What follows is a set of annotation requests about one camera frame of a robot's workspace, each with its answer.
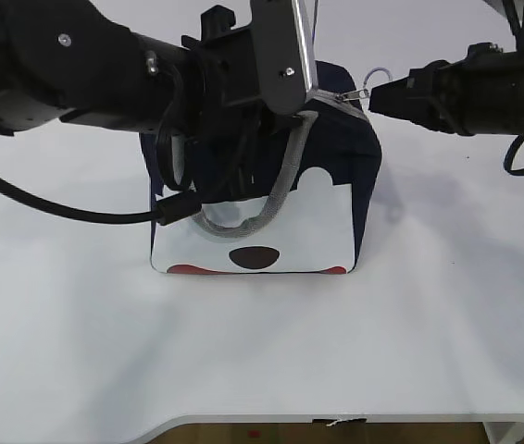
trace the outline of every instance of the bag handle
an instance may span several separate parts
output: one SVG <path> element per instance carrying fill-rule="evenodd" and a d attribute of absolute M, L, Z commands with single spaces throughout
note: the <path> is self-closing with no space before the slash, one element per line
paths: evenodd
<path fill-rule="evenodd" d="M 282 161 L 282 168 L 277 181 L 266 200 L 264 208 L 256 217 L 246 219 L 239 227 L 222 227 L 212 222 L 205 210 L 193 217 L 193 221 L 205 232 L 224 239 L 243 239 L 250 237 L 268 226 L 281 211 L 287 196 L 291 192 L 299 169 L 307 139 L 319 117 L 316 111 L 302 111 L 297 116 L 303 118 L 303 125 L 291 131 L 289 143 Z"/>

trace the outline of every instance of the white tabletop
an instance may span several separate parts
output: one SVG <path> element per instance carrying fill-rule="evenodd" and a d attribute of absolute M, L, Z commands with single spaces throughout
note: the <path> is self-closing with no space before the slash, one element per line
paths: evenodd
<path fill-rule="evenodd" d="M 178 43 L 208 0 L 100 0 Z M 246 3 L 226 1 L 242 23 Z M 513 47 L 481 0 L 324 1 L 318 58 L 376 66 Z M 385 165 L 350 276 L 162 276 L 149 227 L 0 196 L 0 443 L 143 443 L 192 421 L 524 421 L 524 179 L 510 138 L 372 117 Z M 66 204 L 148 206 L 137 138 L 50 125 L 0 138 L 0 175 Z"/>

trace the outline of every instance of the bag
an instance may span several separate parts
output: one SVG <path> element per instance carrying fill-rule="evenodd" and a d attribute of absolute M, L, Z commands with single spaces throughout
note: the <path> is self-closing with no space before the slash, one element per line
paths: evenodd
<path fill-rule="evenodd" d="M 356 267 L 381 146 L 360 103 L 337 99 L 356 89 L 350 74 L 318 62 L 318 78 L 320 91 L 301 113 L 302 127 L 258 141 L 243 200 L 230 202 L 228 189 L 193 219 L 153 225 L 154 269 L 345 274 Z M 141 142 L 155 205 L 174 192 L 163 182 L 155 137 L 142 135 Z M 199 146 L 186 158 L 198 190 L 222 174 L 218 152 L 223 144 L 233 147 L 237 141 Z"/>

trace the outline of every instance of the wooden floor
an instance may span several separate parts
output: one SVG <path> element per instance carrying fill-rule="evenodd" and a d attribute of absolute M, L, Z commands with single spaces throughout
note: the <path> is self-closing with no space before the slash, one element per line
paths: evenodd
<path fill-rule="evenodd" d="M 489 444 L 482 424 L 188 425 L 153 444 Z"/>

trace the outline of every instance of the zipper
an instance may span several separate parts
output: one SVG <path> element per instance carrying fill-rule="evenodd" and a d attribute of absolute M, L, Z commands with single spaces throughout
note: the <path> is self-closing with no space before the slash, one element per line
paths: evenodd
<path fill-rule="evenodd" d="M 368 117 L 363 111 L 347 102 L 339 100 L 339 96 L 341 96 L 341 94 L 336 92 L 317 90 L 313 100 L 317 100 L 323 104 L 336 108 L 339 111 L 348 114 L 349 116 L 360 118 L 361 120 L 365 120 L 367 123 L 370 123 Z"/>

